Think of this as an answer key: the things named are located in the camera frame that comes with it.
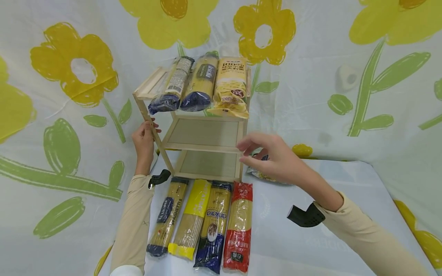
beige sleeve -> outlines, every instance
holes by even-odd
[[[122,265],[135,265],[144,275],[150,205],[154,191],[148,189],[149,180],[150,176],[139,174],[130,182],[113,247],[111,272]]]
[[[344,204],[336,212],[322,208],[317,202],[314,204],[325,216],[324,225],[348,244],[376,275],[428,275],[422,264],[391,233],[340,194]]]

plastic packaging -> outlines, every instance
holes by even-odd
[[[234,182],[232,206],[225,234],[223,268],[247,273],[250,260],[252,184]]]
[[[209,202],[212,184],[204,179],[194,182],[184,213],[175,233],[169,253],[193,261],[195,248],[201,233],[202,223]]]
[[[195,60],[191,57],[176,58],[169,70],[162,93],[155,96],[148,109],[152,115],[157,112],[174,111],[179,108],[181,93],[186,83],[192,64]]]
[[[210,106],[218,68],[218,56],[207,52],[197,62],[192,78],[181,100],[183,111],[201,111]]]
[[[174,177],[171,180],[168,194],[156,220],[155,230],[147,245],[147,252],[153,257],[161,257],[168,252],[187,184],[189,179],[186,178]]]
[[[244,57],[221,58],[213,95],[213,108],[208,112],[219,116],[247,119],[247,60]]]
[[[220,273],[224,233],[229,213],[232,184],[213,181],[194,267]]]

wooden shelf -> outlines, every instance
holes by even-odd
[[[133,93],[145,121],[152,122],[145,100],[152,100],[160,91],[167,71],[159,67]],[[247,69],[247,104],[250,99],[251,72]],[[237,117],[203,117],[176,115],[170,112],[172,125],[163,140],[152,132],[168,170],[173,176],[191,179],[241,181],[243,164],[236,144],[247,132],[247,119]],[[175,168],[165,149],[181,150]]]

fabric backdrop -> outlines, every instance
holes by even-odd
[[[2,274],[92,275],[134,171],[131,93],[218,51],[252,67],[249,131],[372,164],[442,275],[440,0],[0,5]]]

white table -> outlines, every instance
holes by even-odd
[[[168,155],[174,163],[179,152],[168,151]],[[430,275],[437,276],[371,165],[364,162],[324,160],[305,160],[305,162],[335,189],[344,192],[373,220],[394,233],[396,238],[424,264]],[[152,174],[159,174],[165,168],[163,159],[159,157]],[[323,224],[313,228],[302,228],[286,218],[293,204],[306,210],[312,202],[312,198],[300,188],[267,183],[248,174],[244,175],[243,181],[253,183],[254,193],[248,275],[374,275],[362,259]],[[154,229],[169,183],[170,180],[155,188],[150,232]],[[99,276],[109,275],[111,255],[112,251]],[[206,272],[195,272],[193,264],[172,255],[159,260],[149,256],[146,257],[145,275],[210,275]],[[221,275],[232,274],[221,272]]]

